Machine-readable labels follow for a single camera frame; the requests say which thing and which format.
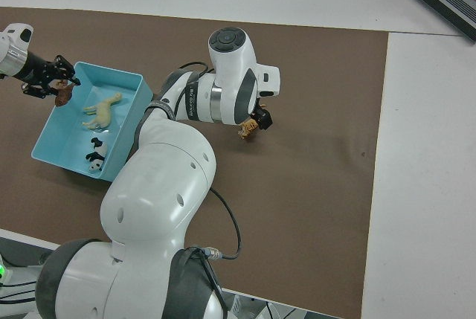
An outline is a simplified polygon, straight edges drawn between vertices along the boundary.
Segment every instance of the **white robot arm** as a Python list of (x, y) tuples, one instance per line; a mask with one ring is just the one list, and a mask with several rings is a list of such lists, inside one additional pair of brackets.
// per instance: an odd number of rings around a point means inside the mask
[(257, 100), (279, 93), (280, 76), (257, 64), (241, 29), (215, 32), (209, 51), (215, 74), (174, 71), (146, 110), (137, 151), (101, 205), (111, 242), (68, 242), (47, 259), (35, 291), (43, 319), (234, 318), (207, 261), (220, 252), (184, 249), (216, 160), (205, 137), (176, 120), (238, 124), (255, 116), (265, 129), (271, 117), (257, 115)]
[(22, 23), (10, 24), (0, 32), (0, 79), (15, 77), (24, 82), (24, 94), (39, 98), (58, 95), (49, 85), (53, 80), (70, 80), (80, 85), (73, 65), (61, 55), (48, 62), (28, 51), (32, 35), (31, 25)]

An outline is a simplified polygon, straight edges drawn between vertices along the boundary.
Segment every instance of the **blue plastic bin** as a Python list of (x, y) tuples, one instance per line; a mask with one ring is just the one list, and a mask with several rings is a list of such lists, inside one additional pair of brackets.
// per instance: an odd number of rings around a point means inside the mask
[[(113, 181), (127, 160), (134, 142), (134, 132), (152, 99), (152, 91), (140, 74), (78, 62), (74, 66), (81, 86), (73, 89), (73, 97), (63, 107), (54, 107), (36, 142), (31, 156), (92, 178)], [(93, 106), (116, 92), (122, 100), (111, 107), (111, 124), (105, 129), (90, 130), (82, 125), (95, 115), (83, 108)], [(97, 137), (107, 144), (102, 170), (89, 171), (86, 154), (93, 152), (91, 139)]]

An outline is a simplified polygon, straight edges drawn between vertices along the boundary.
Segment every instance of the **brown mat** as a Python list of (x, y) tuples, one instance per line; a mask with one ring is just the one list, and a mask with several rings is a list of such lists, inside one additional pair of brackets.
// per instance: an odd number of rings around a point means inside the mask
[[(244, 28), (259, 63), (276, 65), (281, 95), (264, 100), (274, 125), (249, 141), (238, 128), (194, 123), (217, 158), (213, 186), (242, 228), (236, 261), (216, 264), (225, 288), (343, 318), (360, 318), (387, 33), (0, 8), (0, 28), (33, 25), (30, 50), (143, 74), (157, 92), (189, 61), (209, 62), (216, 29)], [(0, 82), (0, 228), (51, 242), (106, 239), (99, 219), (109, 183), (30, 157), (54, 104)], [(232, 253), (230, 219), (209, 196), (187, 244)]]

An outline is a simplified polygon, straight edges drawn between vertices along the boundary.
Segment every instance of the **black button pad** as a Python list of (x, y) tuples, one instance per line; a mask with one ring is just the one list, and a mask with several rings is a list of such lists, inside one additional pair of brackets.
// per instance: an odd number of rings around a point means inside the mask
[(209, 43), (212, 49), (220, 53), (229, 53), (239, 49), (245, 43), (246, 34), (239, 28), (223, 28), (212, 34)]

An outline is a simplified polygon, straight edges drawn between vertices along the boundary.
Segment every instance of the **panda toy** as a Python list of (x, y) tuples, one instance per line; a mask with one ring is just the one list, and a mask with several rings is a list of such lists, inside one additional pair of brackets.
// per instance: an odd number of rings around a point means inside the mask
[(106, 157), (107, 145), (96, 137), (91, 139), (91, 143), (93, 143), (94, 151), (87, 154), (86, 159), (91, 162), (89, 171), (95, 172), (97, 170), (102, 170), (101, 167), (103, 166), (104, 159)]

